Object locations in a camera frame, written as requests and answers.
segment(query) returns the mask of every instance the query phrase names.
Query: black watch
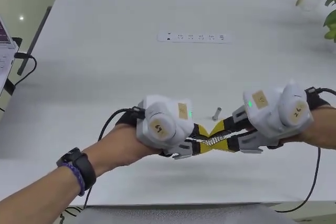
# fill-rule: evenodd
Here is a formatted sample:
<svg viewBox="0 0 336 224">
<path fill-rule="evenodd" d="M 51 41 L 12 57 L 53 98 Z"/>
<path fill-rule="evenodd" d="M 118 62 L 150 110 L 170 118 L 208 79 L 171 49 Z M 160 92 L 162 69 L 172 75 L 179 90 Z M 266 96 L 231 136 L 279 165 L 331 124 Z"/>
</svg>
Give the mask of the black watch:
<svg viewBox="0 0 336 224">
<path fill-rule="evenodd" d="M 64 163 L 71 163 L 73 167 L 79 170 L 85 183 L 85 191 L 96 183 L 97 176 L 88 159 L 88 155 L 80 152 L 79 148 L 76 147 L 68 151 L 56 162 L 57 167 L 62 166 Z"/>
</svg>

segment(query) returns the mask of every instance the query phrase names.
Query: table surface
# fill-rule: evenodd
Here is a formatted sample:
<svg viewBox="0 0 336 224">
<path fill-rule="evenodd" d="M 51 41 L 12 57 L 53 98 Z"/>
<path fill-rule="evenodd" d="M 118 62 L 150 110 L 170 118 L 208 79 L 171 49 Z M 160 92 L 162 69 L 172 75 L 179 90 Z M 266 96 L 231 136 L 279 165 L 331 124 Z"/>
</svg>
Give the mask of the table surface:
<svg viewBox="0 0 336 224">
<path fill-rule="evenodd" d="M 230 116 L 249 88 L 293 78 L 335 89 L 336 55 L 322 28 L 329 10 L 321 3 L 303 13 L 295 1 L 56 0 L 33 51 L 38 68 L 0 124 L 0 199 L 52 170 L 69 149 L 95 142 L 112 112 L 147 94 L 191 98 L 195 122 L 211 130 L 215 109 Z M 232 43 L 158 42 L 163 30 L 226 33 Z M 99 178 L 89 205 L 301 201 L 316 156 L 300 143 L 261 155 L 151 156 Z M 335 152 L 323 150 L 312 200 L 336 200 L 335 163 Z"/>
</svg>

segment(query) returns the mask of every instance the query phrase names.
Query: floor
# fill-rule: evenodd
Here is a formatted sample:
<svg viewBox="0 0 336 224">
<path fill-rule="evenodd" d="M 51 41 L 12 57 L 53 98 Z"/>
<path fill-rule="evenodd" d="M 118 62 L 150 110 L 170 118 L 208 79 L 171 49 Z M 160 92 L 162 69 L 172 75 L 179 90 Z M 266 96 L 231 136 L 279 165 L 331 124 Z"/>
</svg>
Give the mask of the floor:
<svg viewBox="0 0 336 224">
<path fill-rule="evenodd" d="M 0 15 L 3 18 L 10 34 L 23 38 L 21 51 L 27 51 L 33 36 L 45 14 L 48 6 L 52 6 L 55 0 L 0 0 Z M 15 83 L 20 79 L 16 75 L 21 62 L 17 60 L 13 65 L 10 79 Z M 0 108 L 6 108 L 10 96 L 3 92 L 0 97 Z M 274 209 L 284 210 L 296 206 L 297 203 L 280 204 L 273 206 Z M 302 209 L 290 213 L 289 216 L 299 223 L 310 224 L 336 223 L 336 202 L 309 202 Z M 72 223 L 72 216 L 65 214 L 64 224 Z"/>
</svg>

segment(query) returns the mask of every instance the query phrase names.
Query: laptop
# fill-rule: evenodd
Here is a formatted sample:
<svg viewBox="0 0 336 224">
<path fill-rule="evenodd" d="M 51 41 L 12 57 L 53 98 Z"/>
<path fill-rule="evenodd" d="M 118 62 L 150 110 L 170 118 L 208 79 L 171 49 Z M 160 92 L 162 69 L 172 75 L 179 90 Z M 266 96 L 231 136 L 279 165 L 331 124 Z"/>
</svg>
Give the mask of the laptop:
<svg viewBox="0 0 336 224">
<path fill-rule="evenodd" d="M 0 17 L 0 95 L 8 78 L 18 46 L 9 35 Z"/>
</svg>

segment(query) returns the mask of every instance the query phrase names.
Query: white plastic housing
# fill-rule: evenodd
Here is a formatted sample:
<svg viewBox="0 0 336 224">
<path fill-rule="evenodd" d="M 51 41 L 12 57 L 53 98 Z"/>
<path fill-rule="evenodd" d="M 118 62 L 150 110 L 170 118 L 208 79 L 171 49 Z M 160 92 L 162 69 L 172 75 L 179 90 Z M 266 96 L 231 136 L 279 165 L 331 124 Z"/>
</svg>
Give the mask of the white plastic housing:
<svg viewBox="0 0 336 224">
<path fill-rule="evenodd" d="M 267 138 L 299 134 L 313 122 L 306 93 L 293 81 L 283 92 L 277 89 L 246 91 L 243 98 L 250 123 Z"/>
</svg>

